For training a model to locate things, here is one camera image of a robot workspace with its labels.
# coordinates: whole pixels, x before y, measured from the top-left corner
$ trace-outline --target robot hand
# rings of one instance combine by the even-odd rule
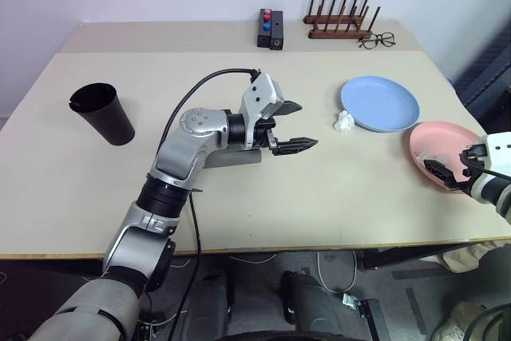
[[[424,160],[428,171],[451,190],[461,190],[482,204],[493,204],[511,224],[511,133],[481,137],[460,154],[469,179],[458,182],[454,174],[436,160]]]
[[[167,275],[175,248],[169,237],[176,231],[180,211],[208,157],[217,151],[226,151],[229,156],[229,151],[265,147],[274,155],[285,155],[317,143],[306,137],[286,142],[274,138],[273,117],[302,107],[285,101],[279,85],[267,73],[228,69],[212,75],[228,72],[251,74],[240,111],[190,109],[167,137],[171,117],[141,194],[131,203],[105,253],[103,276],[80,287],[39,327],[31,341],[130,339],[140,312],[141,294],[157,289]]]

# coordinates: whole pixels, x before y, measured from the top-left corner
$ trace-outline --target beige tabletop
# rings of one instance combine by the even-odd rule
[[[77,34],[83,37],[86,28]],[[102,43],[89,37],[88,50],[99,52],[79,52],[78,44],[70,48],[78,35],[53,58],[0,132],[1,258],[101,257],[140,193],[176,103],[200,78],[229,67],[261,68],[286,99],[303,106],[276,118],[279,139],[305,136],[319,143],[285,157],[264,150],[256,165],[205,169],[196,183],[204,190],[196,194],[196,210],[206,252],[511,238],[511,226],[493,206],[443,192],[415,168],[409,131],[333,129],[343,84],[373,74],[411,91],[421,106],[420,121],[451,121],[484,134],[413,39],[403,49],[374,51],[355,45],[338,51],[298,46],[283,52],[149,52],[135,42],[115,50],[110,42],[113,52],[105,52],[107,45],[101,50]],[[286,38],[292,47],[292,34]],[[117,88],[137,132],[127,145],[109,145],[67,105],[74,90],[97,81]],[[237,110],[248,86],[243,74],[218,77],[184,108]],[[181,219],[173,237],[177,251],[194,252],[188,205]]]

